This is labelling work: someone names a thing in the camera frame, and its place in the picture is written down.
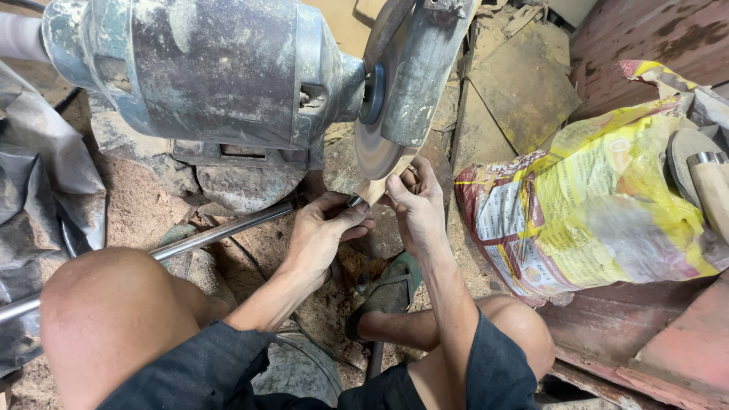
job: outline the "black shorts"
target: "black shorts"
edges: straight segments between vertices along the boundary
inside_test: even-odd
[[[255,395],[273,333],[215,322],[144,366],[98,409],[331,409],[315,398]],[[534,378],[521,348],[480,314],[467,371],[467,409],[534,409]],[[337,409],[425,410],[405,364],[345,390]]]

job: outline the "white pipe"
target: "white pipe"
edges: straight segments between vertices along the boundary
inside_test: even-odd
[[[0,12],[0,57],[50,63],[41,40],[42,21],[40,18]]]

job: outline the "leg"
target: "leg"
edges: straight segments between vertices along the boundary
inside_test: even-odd
[[[537,379],[554,363],[552,337],[542,318],[529,306],[507,296],[491,296],[476,301],[483,314],[526,354]],[[357,327],[364,339],[402,344],[430,351],[422,360],[408,366],[418,394],[430,409],[451,407],[451,391],[444,380],[445,360],[440,348],[435,318],[431,311],[384,314],[370,312],[362,316]]]
[[[41,294],[41,341],[67,409],[92,409],[137,370],[189,339],[227,306],[170,275],[147,253],[87,253]]]

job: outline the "green sandal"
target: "green sandal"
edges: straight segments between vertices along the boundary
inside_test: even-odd
[[[344,333],[351,341],[365,341],[357,334],[357,325],[368,312],[405,313],[413,305],[415,291],[423,280],[418,262],[403,252],[390,263],[377,287],[364,303],[347,319]]]

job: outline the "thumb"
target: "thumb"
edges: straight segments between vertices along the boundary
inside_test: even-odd
[[[345,209],[336,218],[328,221],[328,223],[335,227],[337,235],[342,236],[349,228],[354,228],[362,223],[369,210],[370,206],[367,205],[367,202],[362,202],[361,204]]]
[[[411,193],[397,175],[392,174],[387,178],[385,188],[390,198],[398,204],[403,205],[406,209],[412,209],[416,205],[418,196]]]

